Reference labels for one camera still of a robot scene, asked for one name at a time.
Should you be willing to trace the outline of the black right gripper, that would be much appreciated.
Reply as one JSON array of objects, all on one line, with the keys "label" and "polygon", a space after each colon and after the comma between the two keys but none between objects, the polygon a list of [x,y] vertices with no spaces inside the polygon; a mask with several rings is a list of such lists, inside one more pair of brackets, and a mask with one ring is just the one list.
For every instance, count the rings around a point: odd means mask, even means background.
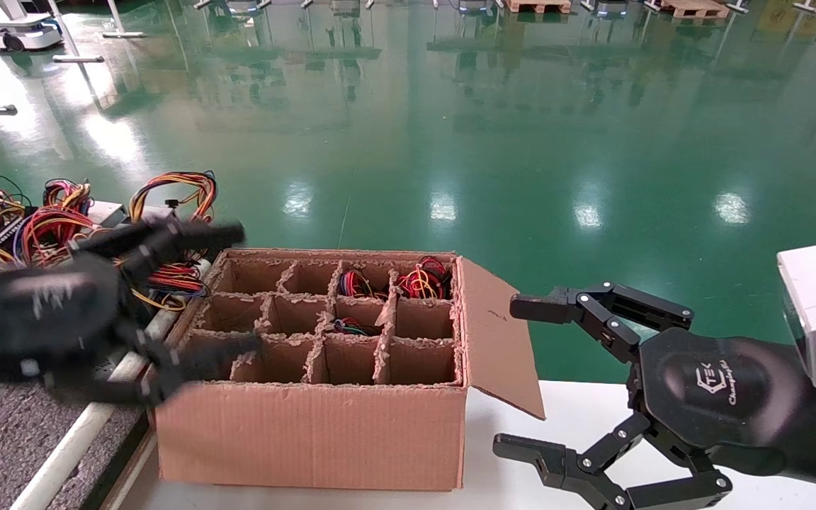
[{"label": "black right gripper", "polygon": [[[809,449],[809,380],[791,346],[687,332],[692,310],[612,282],[557,286],[545,296],[515,294],[509,314],[525,322],[577,324],[621,363],[639,362],[643,414],[631,414],[585,452],[510,433],[493,438],[496,456],[533,465],[542,485],[577,494],[593,509],[710,508],[731,493],[732,483],[706,452]],[[640,345],[629,322],[661,333]],[[641,441],[689,477],[616,484],[608,469]]]}]

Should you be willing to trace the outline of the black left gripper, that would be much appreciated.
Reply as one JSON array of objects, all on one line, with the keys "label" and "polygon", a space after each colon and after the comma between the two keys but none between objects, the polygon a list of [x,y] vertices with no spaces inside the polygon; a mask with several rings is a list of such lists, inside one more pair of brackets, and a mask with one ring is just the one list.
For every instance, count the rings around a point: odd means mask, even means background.
[{"label": "black left gripper", "polygon": [[[217,380],[241,355],[260,353],[256,333],[179,349],[141,329],[113,332],[124,280],[145,281],[188,252],[222,251],[245,242],[239,222],[160,219],[97,230],[72,242],[72,258],[55,267],[0,271],[0,384],[36,380],[64,402],[159,406],[187,383]],[[94,367],[124,349],[144,361],[109,380]]]}]

